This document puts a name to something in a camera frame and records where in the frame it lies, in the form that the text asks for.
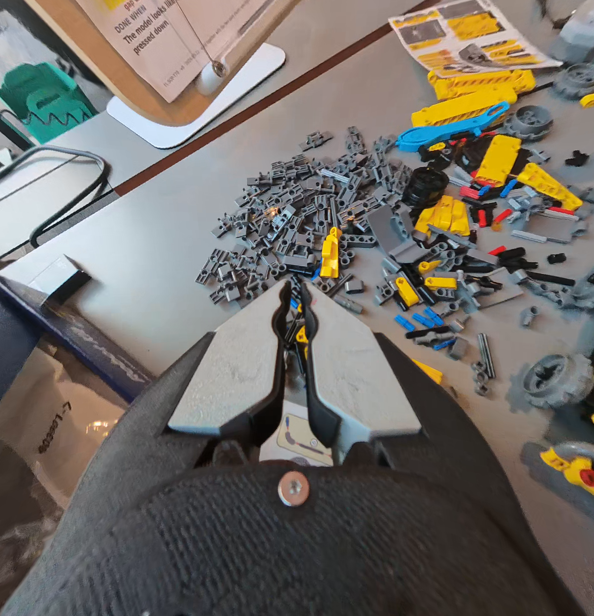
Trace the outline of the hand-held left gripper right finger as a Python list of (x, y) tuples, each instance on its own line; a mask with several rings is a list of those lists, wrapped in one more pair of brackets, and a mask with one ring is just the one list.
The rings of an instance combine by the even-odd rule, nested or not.
[(329, 449), (417, 434), (421, 423), (374, 332), (312, 283), (301, 285), (309, 424)]

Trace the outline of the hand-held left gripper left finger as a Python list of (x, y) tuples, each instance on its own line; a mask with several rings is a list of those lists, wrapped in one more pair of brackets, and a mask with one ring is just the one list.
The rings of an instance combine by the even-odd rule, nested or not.
[(214, 332), (168, 427), (262, 445), (278, 428), (285, 390), (291, 283), (276, 283)]

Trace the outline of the yellow toy vehicle model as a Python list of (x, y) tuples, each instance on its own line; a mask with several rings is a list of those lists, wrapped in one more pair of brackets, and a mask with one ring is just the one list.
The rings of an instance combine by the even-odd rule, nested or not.
[[(571, 285), (561, 278), (535, 276), (526, 285), (561, 310), (594, 313), (594, 266)], [(522, 389), (532, 406), (554, 412), (580, 408), (580, 418), (594, 427), (594, 336), (583, 345), (585, 352), (557, 352), (537, 360), (525, 372)], [(539, 458), (567, 483), (594, 498), (594, 443), (558, 442), (540, 452)]]

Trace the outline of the grey desk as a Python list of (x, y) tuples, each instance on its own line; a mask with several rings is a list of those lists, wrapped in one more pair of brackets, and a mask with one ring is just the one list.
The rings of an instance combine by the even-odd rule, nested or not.
[[(228, 250), (233, 234), (213, 235), (218, 218), (237, 209), (248, 176), (297, 153), (314, 130), (331, 141), (309, 154), (335, 159), (354, 126), (368, 147), (411, 127), (413, 112), (436, 97), (426, 72), (391, 31), (279, 102), (156, 175), (100, 212), (10, 266), (23, 275), (64, 254), (92, 277), (75, 300), (79, 312), (146, 368), (160, 374), (206, 331), (236, 311), (213, 304), (214, 283), (195, 277), (212, 250)], [(391, 299), (376, 305), (385, 253), (356, 248), (350, 271), (364, 282), (354, 296), (361, 319), (410, 357), (440, 370), (508, 474), (534, 534), (586, 612), (594, 615), (594, 497), (570, 485), (539, 453), (561, 441), (594, 443), (580, 409), (533, 408), (522, 393), (529, 366), (548, 354), (588, 355), (594, 312), (560, 309), (526, 289), (472, 314), (460, 332), (460, 360), (419, 346), (395, 322)]]

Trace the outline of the instruction booklet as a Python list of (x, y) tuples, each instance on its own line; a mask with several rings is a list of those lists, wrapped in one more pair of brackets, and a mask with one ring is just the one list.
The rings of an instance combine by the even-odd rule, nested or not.
[(313, 434), (305, 406), (284, 401), (280, 424), (259, 451), (259, 461), (291, 461), (299, 466), (333, 466), (332, 451)]

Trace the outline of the pile of mixed coloured pieces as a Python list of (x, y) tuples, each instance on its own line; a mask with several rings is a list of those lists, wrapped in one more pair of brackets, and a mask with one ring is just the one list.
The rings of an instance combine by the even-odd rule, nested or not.
[(507, 224), (510, 235), (523, 242), (559, 244), (572, 242), (586, 230), (583, 193), (564, 185), (583, 201), (576, 211), (568, 211), (559, 201), (516, 179), (527, 163), (542, 167), (541, 152), (528, 149), (523, 141), (504, 186), (493, 188), (474, 181), (496, 135), (484, 131), (478, 137), (467, 135), (420, 148), (427, 166), (446, 173), (449, 184), (435, 206), (408, 207), (413, 239), (428, 254), (413, 264), (398, 264), (386, 254), (385, 268), (394, 274), (378, 289), (379, 303), (395, 295), (403, 309), (445, 302), (471, 313), (484, 309), (487, 301), (493, 305), (521, 295), (533, 276), (561, 278), (569, 285), (575, 281), (539, 270), (537, 262), (525, 257), (523, 246), (499, 246), (489, 252), (478, 249), (478, 228), (496, 231)]

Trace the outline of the grey curved panel piece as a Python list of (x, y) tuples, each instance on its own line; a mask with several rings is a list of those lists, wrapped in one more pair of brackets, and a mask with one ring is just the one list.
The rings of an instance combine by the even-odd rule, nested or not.
[(397, 210), (385, 204), (370, 211), (365, 219), (380, 247), (396, 263), (413, 264), (422, 261), (428, 254), (428, 249), (413, 239), (414, 225), (410, 209), (405, 204)]

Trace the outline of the small black box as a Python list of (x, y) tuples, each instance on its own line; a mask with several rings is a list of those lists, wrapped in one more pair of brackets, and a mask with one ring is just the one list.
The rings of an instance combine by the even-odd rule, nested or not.
[(38, 300), (40, 304), (61, 305), (90, 280), (86, 271), (62, 254), (25, 285), (41, 298)]

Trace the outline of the clear plastic bag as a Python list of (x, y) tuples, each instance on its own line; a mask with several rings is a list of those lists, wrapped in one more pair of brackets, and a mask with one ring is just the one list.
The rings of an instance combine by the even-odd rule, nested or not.
[(125, 408), (66, 351), (32, 351), (0, 402), (0, 586), (39, 556)]

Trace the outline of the pile of grey track links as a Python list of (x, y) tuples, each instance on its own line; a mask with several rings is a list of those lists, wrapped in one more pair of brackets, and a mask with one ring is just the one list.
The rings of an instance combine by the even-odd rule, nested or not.
[(347, 128), (340, 157), (306, 156), (331, 138), (309, 134), (300, 154), (248, 179), (236, 209), (218, 217), (211, 233), (217, 239), (227, 235), (233, 246), (215, 248), (195, 279), (210, 287), (214, 305), (245, 305), (286, 275), (322, 275), (332, 228), (341, 233), (341, 272), (356, 250), (378, 246), (367, 216), (381, 214), (384, 206), (392, 215), (399, 212), (413, 169), (391, 157), (392, 138), (381, 136), (369, 149), (354, 126)]

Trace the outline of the black wheel rim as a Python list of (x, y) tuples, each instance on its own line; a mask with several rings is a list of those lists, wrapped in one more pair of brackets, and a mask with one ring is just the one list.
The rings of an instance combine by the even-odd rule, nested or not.
[(403, 191), (402, 201), (414, 210), (431, 208), (444, 196), (448, 184), (446, 173), (429, 166), (418, 167)]

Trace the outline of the yellow rectangular panel piece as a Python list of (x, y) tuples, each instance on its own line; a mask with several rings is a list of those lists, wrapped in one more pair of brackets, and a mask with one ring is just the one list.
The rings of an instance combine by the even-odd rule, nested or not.
[(504, 186), (516, 162), (521, 145), (520, 138), (500, 134), (494, 136), (474, 174), (474, 181), (493, 188)]

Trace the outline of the wooden instruction board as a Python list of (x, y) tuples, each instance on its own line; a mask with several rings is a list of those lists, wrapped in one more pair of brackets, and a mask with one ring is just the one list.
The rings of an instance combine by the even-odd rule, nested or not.
[(297, 1), (26, 1), (125, 105), (198, 119)]

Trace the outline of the grey battery box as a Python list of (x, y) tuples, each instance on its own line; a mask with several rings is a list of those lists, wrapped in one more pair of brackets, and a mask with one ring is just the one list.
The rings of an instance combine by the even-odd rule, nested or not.
[(552, 42), (548, 55), (570, 65), (594, 64), (594, 1), (584, 2)]

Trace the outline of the yellow stacked beam frame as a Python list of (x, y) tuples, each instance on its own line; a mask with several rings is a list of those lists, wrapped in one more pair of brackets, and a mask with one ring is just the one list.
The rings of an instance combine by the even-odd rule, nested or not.
[(411, 116), (413, 127), (443, 126), (475, 118), (489, 108), (506, 102), (515, 104), (519, 94), (532, 91), (536, 79), (530, 70), (462, 74), (441, 78), (428, 73), (438, 103)]

